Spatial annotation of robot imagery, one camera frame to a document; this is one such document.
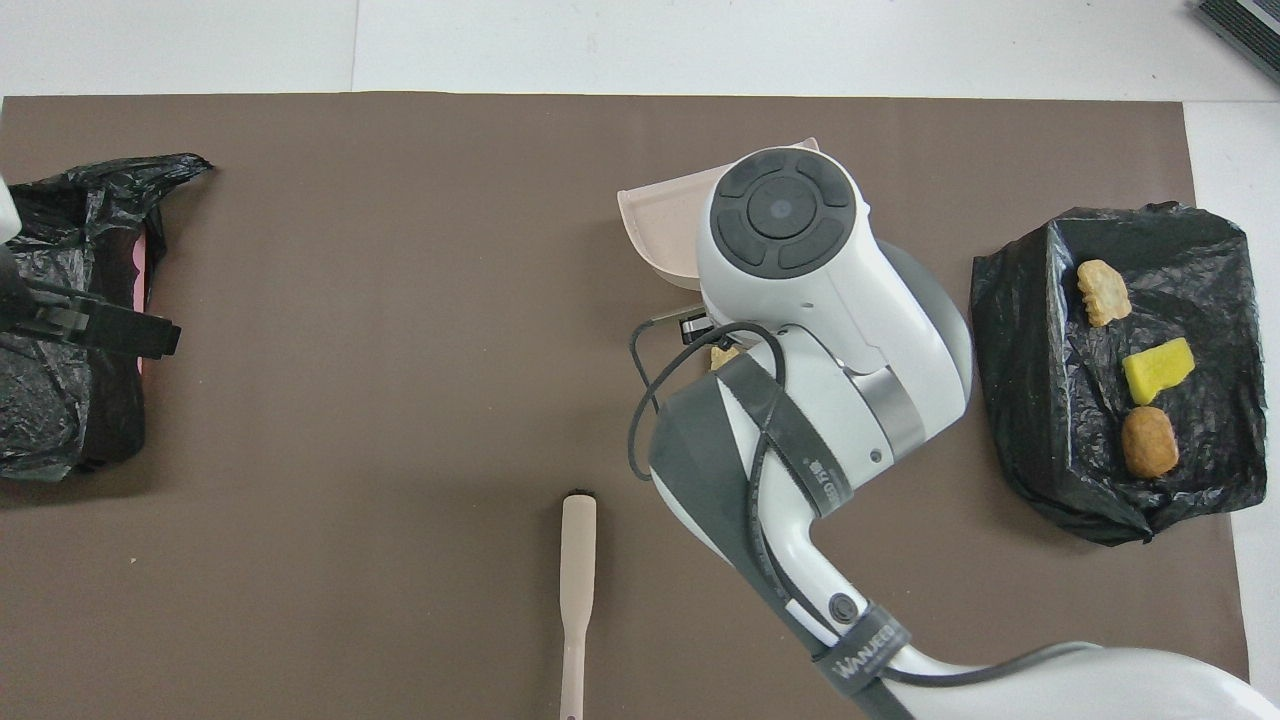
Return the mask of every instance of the beige brush handle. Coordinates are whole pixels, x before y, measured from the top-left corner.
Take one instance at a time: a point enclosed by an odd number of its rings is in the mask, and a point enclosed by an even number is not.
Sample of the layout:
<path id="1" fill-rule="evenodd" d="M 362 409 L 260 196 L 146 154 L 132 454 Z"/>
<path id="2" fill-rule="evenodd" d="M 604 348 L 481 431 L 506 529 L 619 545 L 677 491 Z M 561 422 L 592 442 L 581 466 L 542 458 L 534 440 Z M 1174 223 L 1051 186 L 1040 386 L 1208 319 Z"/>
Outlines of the beige brush handle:
<path id="1" fill-rule="evenodd" d="M 564 623 L 564 673 L 561 720 L 582 720 L 586 624 L 595 598 L 595 498 L 564 498 L 561 519 L 561 620 Z"/>

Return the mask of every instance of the black garbage bag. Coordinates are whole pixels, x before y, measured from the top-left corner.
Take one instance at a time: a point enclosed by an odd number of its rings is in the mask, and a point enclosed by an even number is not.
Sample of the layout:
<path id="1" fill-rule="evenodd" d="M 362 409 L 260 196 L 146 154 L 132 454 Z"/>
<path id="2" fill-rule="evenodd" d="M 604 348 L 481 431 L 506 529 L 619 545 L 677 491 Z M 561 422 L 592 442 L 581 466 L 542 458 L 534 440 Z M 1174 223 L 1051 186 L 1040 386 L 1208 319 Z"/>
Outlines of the black garbage bag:
<path id="1" fill-rule="evenodd" d="M 1120 272 L 1133 314 L 1089 325 L 1079 263 Z M 1075 209 L 975 258 L 970 310 L 1005 479 L 1059 527 L 1115 546 L 1179 520 L 1262 502 L 1262 360 L 1244 232 L 1174 202 Z M 1121 360 L 1185 337 L 1196 369 L 1152 402 L 1174 425 L 1178 466 L 1132 475 L 1120 429 L 1134 409 Z"/>
<path id="2" fill-rule="evenodd" d="M 83 165 L 10 186 L 22 233 L 8 242 L 23 277 L 134 307 L 138 264 L 164 258 L 160 200 L 212 168 L 191 155 Z M 56 482 L 132 457 L 145 439 L 137 357 L 0 333 L 0 477 Z"/>

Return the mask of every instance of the brown nugget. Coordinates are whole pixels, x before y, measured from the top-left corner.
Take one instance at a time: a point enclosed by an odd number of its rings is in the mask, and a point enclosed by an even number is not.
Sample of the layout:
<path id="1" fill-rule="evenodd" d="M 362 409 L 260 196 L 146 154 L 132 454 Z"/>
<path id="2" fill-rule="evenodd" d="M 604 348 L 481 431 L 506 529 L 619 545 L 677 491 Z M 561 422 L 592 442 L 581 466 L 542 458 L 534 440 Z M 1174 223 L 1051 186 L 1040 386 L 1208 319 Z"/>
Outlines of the brown nugget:
<path id="1" fill-rule="evenodd" d="M 1084 293 L 1084 310 L 1089 324 L 1101 328 L 1111 320 L 1129 316 L 1129 288 L 1115 268 L 1102 260 L 1087 260 L 1076 268 L 1075 275 Z"/>
<path id="2" fill-rule="evenodd" d="M 1158 478 L 1178 465 L 1178 438 L 1169 415 L 1158 407 L 1135 407 L 1120 430 L 1124 461 L 1139 478 Z"/>

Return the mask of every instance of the circular button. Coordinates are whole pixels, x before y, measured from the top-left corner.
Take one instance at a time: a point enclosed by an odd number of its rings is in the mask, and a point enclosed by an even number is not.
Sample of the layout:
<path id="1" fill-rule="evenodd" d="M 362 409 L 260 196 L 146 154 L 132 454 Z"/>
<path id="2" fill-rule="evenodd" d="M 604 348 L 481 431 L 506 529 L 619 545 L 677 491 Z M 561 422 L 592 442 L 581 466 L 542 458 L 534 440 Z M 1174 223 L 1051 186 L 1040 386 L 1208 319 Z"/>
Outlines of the circular button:
<path id="1" fill-rule="evenodd" d="M 818 200 L 809 186 L 794 177 L 765 181 L 746 201 L 746 218 L 755 232 L 785 240 L 804 232 L 818 211 Z"/>

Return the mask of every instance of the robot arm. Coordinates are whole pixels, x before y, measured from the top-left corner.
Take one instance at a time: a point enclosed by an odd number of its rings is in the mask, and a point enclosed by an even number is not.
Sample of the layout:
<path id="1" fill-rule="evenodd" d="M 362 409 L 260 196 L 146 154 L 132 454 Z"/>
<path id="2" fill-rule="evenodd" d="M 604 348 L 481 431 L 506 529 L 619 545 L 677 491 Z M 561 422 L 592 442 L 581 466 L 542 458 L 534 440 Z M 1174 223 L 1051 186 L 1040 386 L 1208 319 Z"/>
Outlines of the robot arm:
<path id="1" fill-rule="evenodd" d="M 721 179 L 696 247 L 718 325 L 707 337 L 768 342 L 663 406 L 649 464 L 668 507 L 877 720 L 1280 719 L 1245 683 L 1156 651 L 1066 643 L 992 667 L 940 662 L 813 544 L 814 520 L 959 419 L 970 392 L 959 311 L 874 241 L 867 213 L 812 150 L 760 151 Z"/>

